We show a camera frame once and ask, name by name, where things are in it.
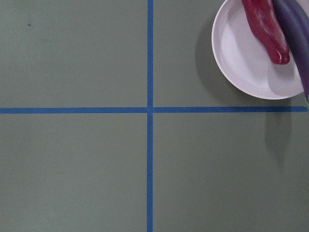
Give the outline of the pink plate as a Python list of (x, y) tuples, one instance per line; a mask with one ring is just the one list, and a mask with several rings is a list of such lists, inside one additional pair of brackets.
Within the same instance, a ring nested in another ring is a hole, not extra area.
[[(285, 65), (271, 62), (267, 51), (249, 27), (242, 0), (227, 0), (212, 27), (211, 43), (216, 63), (239, 90), (261, 99), (281, 100), (304, 94), (290, 50)], [(297, 1), (309, 15), (309, 3)]]

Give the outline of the purple eggplant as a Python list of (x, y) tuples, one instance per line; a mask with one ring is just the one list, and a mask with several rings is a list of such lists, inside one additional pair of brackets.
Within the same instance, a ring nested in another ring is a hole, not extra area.
[(295, 61), (309, 102), (309, 16), (295, 0), (274, 0), (275, 14)]

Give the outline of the red chili pepper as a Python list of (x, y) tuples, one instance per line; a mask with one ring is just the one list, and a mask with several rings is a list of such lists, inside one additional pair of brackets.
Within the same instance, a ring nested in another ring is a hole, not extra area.
[(263, 45), (274, 64), (290, 61), (290, 50), (277, 20), (271, 0), (243, 0), (246, 18), (253, 35)]

